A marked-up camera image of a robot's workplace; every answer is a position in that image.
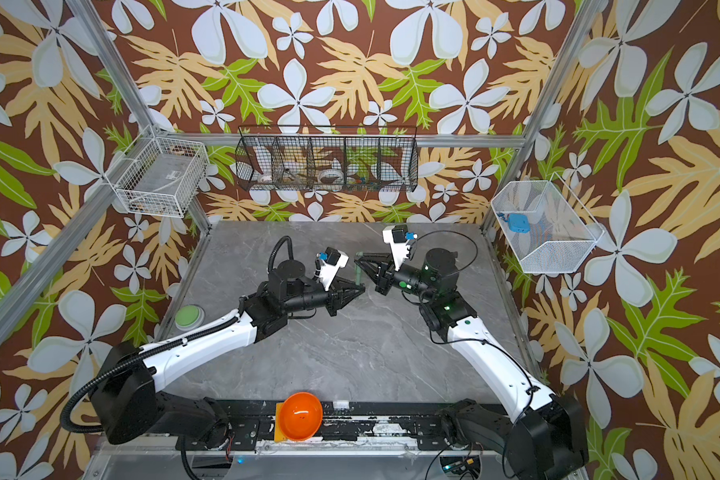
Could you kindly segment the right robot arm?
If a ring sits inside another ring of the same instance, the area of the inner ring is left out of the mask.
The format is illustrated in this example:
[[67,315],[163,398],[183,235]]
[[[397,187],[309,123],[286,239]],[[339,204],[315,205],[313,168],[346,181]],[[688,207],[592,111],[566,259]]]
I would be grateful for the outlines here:
[[582,406],[534,378],[489,332],[458,290],[457,254],[429,250],[419,267],[410,265],[416,234],[404,225],[385,228],[387,253],[358,253],[355,265],[378,293],[393,288],[416,296],[430,339],[450,346],[476,370],[503,407],[498,414],[471,399],[439,413],[452,447],[481,446],[502,457],[504,474],[515,479],[564,479],[589,460]]

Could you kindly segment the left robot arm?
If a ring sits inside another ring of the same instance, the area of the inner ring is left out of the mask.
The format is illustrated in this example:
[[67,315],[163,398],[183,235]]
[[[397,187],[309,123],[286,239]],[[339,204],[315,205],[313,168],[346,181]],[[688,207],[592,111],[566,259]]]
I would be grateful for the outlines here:
[[292,319],[308,319],[318,309],[334,316],[365,292],[363,285],[339,277],[344,252],[326,248],[315,257],[316,270],[280,249],[292,250],[289,236],[275,244],[266,281],[240,298],[237,308],[199,328],[141,347],[121,344],[107,355],[103,369],[73,393],[60,413],[69,433],[102,433],[113,445],[144,434],[167,434],[217,448],[227,441],[230,416],[216,399],[190,399],[167,392],[186,373],[231,351],[259,343]]

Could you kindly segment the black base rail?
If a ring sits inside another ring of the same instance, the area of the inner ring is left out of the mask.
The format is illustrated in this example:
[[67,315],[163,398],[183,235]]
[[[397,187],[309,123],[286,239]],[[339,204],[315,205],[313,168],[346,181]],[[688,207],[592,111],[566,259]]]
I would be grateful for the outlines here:
[[[212,417],[188,421],[179,431],[200,449],[229,446],[237,451],[259,451],[265,441],[285,435],[277,418],[276,402],[215,400],[198,402],[211,408]],[[400,402],[323,402],[322,419],[311,440],[320,445],[347,443],[352,448],[383,442],[412,444],[419,451],[479,444],[501,451],[511,421],[498,405],[465,399],[453,404]]]

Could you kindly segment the orange bowl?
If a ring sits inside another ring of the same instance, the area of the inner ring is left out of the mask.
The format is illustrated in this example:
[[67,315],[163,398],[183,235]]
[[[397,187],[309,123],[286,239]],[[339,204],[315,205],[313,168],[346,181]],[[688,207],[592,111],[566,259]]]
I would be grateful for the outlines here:
[[306,441],[314,437],[322,426],[323,407],[312,393],[298,392],[282,403],[276,421],[286,440]]

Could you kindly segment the blue object in basket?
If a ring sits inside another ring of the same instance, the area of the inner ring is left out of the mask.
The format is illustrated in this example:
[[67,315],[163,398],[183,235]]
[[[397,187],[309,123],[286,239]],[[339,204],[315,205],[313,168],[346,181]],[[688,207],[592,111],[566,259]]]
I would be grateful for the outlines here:
[[528,234],[531,231],[530,222],[525,214],[508,214],[506,216],[506,223],[509,227],[509,230],[513,233]]

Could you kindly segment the white mesh basket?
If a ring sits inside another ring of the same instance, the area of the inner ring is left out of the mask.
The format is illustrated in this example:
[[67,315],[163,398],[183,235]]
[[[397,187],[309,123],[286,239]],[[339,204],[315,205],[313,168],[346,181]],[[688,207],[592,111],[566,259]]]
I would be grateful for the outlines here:
[[[605,233],[563,181],[511,181],[492,198],[491,208],[526,274],[554,276],[578,271]],[[511,213],[528,217],[528,234],[509,230],[506,216]]]

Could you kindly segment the green push button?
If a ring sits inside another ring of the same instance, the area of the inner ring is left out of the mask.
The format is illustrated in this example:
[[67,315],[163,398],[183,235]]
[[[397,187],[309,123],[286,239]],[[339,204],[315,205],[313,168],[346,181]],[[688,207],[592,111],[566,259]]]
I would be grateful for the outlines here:
[[194,304],[181,307],[174,316],[174,326],[180,331],[191,331],[205,319],[205,310]]

